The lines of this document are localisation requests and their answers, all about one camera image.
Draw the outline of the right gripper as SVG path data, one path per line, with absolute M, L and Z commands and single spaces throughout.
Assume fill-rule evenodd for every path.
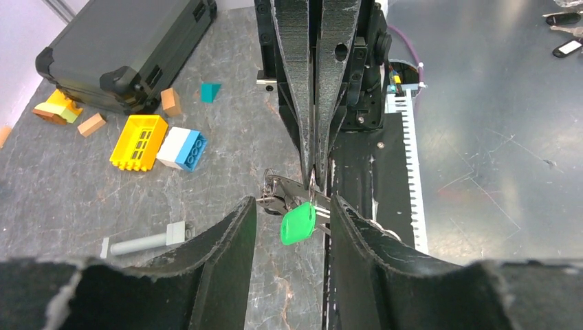
M 304 184 L 314 166 L 326 186 L 327 159 L 342 132 L 383 127 L 392 37 L 376 1 L 256 1 L 263 68 L 300 155 Z

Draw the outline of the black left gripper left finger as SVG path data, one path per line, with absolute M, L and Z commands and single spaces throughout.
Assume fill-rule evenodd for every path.
M 243 329 L 257 210 L 218 223 L 141 267 L 90 256 L 1 262 L 2 329 Z

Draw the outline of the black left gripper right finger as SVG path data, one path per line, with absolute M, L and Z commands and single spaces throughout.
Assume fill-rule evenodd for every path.
M 402 243 L 331 199 L 332 276 L 343 329 L 581 329 L 582 261 L 460 266 Z

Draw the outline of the green key tag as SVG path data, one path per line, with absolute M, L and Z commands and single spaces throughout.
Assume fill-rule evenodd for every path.
M 311 237 L 316 226 L 316 209 L 309 202 L 289 211 L 280 225 L 280 240 L 283 245 L 292 245 Z

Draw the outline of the silver key with ring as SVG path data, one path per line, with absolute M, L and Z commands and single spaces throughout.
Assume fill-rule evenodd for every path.
M 291 180 L 277 175 L 272 168 L 263 173 L 261 196 L 256 200 L 265 213 L 282 217 L 298 206 L 290 188 Z

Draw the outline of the perforated metal ring plate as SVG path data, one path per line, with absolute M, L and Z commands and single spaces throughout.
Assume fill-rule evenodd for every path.
M 321 192 L 315 192 L 314 194 L 311 194 L 308 190 L 304 189 L 304 186 L 301 183 L 292 179 L 290 180 L 291 193 L 293 196 L 295 196 L 295 200 L 298 206 L 305 203 L 306 201 L 309 201 L 316 209 L 317 218 L 314 231 L 321 230 L 324 233 L 330 235 L 331 231 L 326 227 L 326 225 L 329 223 L 331 214 L 330 198 Z

